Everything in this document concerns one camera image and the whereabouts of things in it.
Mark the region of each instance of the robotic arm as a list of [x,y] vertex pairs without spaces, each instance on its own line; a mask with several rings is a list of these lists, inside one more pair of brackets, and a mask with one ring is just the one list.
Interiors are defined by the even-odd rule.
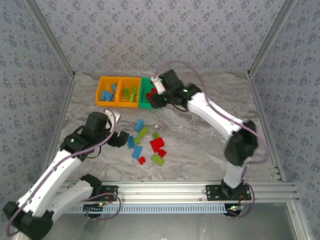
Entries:
[[[153,108],[165,107],[167,104],[182,106],[206,120],[226,139],[227,145],[224,156],[228,160],[228,166],[221,181],[221,188],[230,199],[238,196],[238,189],[242,184],[241,178],[246,165],[245,161],[250,159],[258,147],[257,137],[213,111],[208,106],[206,96],[200,88],[192,83],[184,86],[172,69],[160,76],[152,77],[151,82],[157,90],[157,94],[153,94],[149,99]],[[256,131],[256,126],[252,121],[243,122],[224,111],[211,100],[209,103],[219,113]]]
[[[60,146],[54,160],[38,179],[34,186],[17,202],[9,201],[3,208],[4,214],[10,219],[19,208],[22,208],[14,218],[12,225],[33,240],[40,240],[49,232],[53,223],[75,204],[93,196],[102,194],[102,182],[96,177],[87,174],[72,188],[57,197],[57,190],[67,177],[86,159],[94,150],[70,157],[56,166],[63,158],[81,150],[88,149],[101,143],[111,133],[114,127],[110,112],[92,112],[84,126],[78,127],[68,135]],[[128,141],[129,134],[121,131],[114,132],[106,142],[112,147],[122,147]],[[42,180],[52,172],[41,185]],[[39,188],[30,201],[31,194]]]

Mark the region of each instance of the toy brick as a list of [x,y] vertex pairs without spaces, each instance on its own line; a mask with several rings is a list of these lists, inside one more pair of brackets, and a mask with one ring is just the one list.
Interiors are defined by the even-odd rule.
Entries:
[[140,139],[140,137],[135,137],[134,139],[133,139],[133,141],[134,141],[134,144],[135,145],[137,145],[137,144],[140,144],[141,143],[141,139]]
[[129,136],[129,138],[128,138],[128,147],[129,147],[129,149],[133,149],[135,147],[134,136]]
[[162,137],[158,137],[155,140],[156,140],[156,144],[158,145],[159,148],[162,148],[165,145],[165,142],[162,139]]
[[167,154],[167,152],[163,149],[161,149],[160,151],[158,151],[158,155],[161,157],[161,158],[164,158],[164,156]]
[[138,133],[138,136],[142,139],[149,132],[149,128],[146,126]]
[[144,164],[144,163],[146,162],[145,157],[144,157],[144,156],[140,157],[139,160],[138,160],[138,162],[139,162],[141,165]]
[[114,97],[115,97],[114,94],[111,93],[111,92],[109,92],[109,93],[108,93],[108,96],[106,97],[106,101],[109,101],[109,102],[110,102],[110,101],[112,101],[112,100],[114,99]]
[[160,167],[165,163],[165,161],[156,154],[151,157],[151,160],[158,164]]
[[114,83],[111,84],[111,88],[112,88],[113,92],[116,93],[117,86]]
[[134,97],[135,95],[133,93],[130,94],[129,102],[133,103],[134,102]]
[[151,97],[152,93],[148,92],[145,96],[146,96],[146,100],[149,102],[149,98]]
[[140,132],[141,129],[144,127],[145,122],[142,119],[139,119],[139,121],[136,123],[134,130],[136,132]]
[[150,144],[151,144],[153,152],[157,153],[157,152],[160,151],[160,147],[158,146],[158,143],[157,143],[157,141],[155,139],[151,140]]
[[159,136],[159,133],[154,132],[154,133],[152,133],[152,137],[153,137],[153,139],[157,139],[157,138],[159,138],[160,136]]
[[142,152],[142,146],[136,146],[132,153],[132,157],[134,159],[139,159],[141,152]]
[[130,92],[128,88],[123,89],[123,98],[129,99],[130,98]]
[[132,86],[132,87],[131,87],[131,92],[132,92],[134,95],[137,95],[137,94],[138,94],[137,88],[136,88],[135,86]]

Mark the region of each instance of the patterned wallpaper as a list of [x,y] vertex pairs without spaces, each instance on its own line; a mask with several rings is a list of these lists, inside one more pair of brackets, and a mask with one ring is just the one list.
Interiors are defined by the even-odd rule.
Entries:
[[73,70],[101,72],[246,70],[284,0],[36,1]]
[[288,181],[320,239],[320,2],[298,1],[254,76]]
[[39,177],[70,80],[24,1],[1,0],[0,9],[0,239],[4,239],[2,208]]

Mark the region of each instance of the black bracket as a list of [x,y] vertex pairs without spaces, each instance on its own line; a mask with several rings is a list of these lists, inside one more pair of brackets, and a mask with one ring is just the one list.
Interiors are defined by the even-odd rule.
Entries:
[[245,183],[239,185],[237,190],[238,194],[233,198],[230,198],[223,193],[221,184],[206,185],[204,192],[208,201],[243,201],[244,199],[240,197],[241,195],[244,196],[247,201],[252,199],[250,188]]
[[[100,194],[104,194],[104,193],[112,193],[112,194],[118,195],[118,186],[116,186],[116,185],[101,186]],[[88,214],[88,216],[90,218],[95,219],[101,215],[99,213],[101,213],[103,211],[103,209],[104,209],[103,205],[105,204],[105,202],[116,202],[116,201],[117,201],[117,198],[115,196],[111,196],[111,195],[100,196],[100,197],[97,197],[97,198],[90,200],[88,202],[100,202],[100,203],[102,203],[102,205],[100,205],[99,203],[84,204],[82,207],[82,211],[95,212],[95,213]]]

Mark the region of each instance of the red lego brick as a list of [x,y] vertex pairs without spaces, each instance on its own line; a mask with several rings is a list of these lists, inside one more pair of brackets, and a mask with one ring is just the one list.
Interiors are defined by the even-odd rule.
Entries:
[[167,152],[163,149],[161,149],[159,152],[158,152],[158,155],[163,158],[165,155],[167,154]]
[[151,144],[151,147],[155,153],[160,151],[160,147],[158,146],[156,139],[153,139],[152,141],[150,141],[150,144]]
[[162,148],[165,145],[165,142],[162,139],[162,137],[158,137],[155,140],[156,140],[156,144],[158,145],[159,148]]
[[145,157],[144,157],[144,156],[140,157],[139,160],[138,160],[138,162],[139,162],[141,165],[144,164],[144,163],[146,162]]
[[148,93],[145,95],[148,102],[149,102],[149,98],[151,97],[151,95],[152,95],[151,92],[148,92]]

